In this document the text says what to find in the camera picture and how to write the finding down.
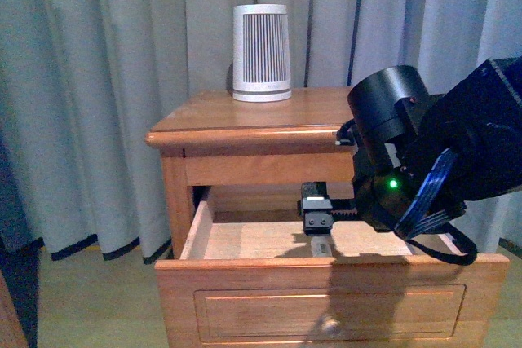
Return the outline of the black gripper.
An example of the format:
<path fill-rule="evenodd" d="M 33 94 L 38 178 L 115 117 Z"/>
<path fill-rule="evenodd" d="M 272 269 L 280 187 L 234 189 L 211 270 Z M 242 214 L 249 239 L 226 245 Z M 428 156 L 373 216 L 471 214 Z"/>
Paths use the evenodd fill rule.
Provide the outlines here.
<path fill-rule="evenodd" d="M 352 199 L 332 199 L 326 183 L 308 182 L 301 186 L 300 215 L 307 236 L 329 236 L 336 222 L 362 221 L 377 232 L 394 234 L 440 234 L 449 222 L 463 214 L 463 205 L 446 206 L 434 212 L 431 207 L 442 195 L 451 174 L 456 152 L 442 152 L 418 189 L 408 177 L 394 169 L 365 178 Z"/>

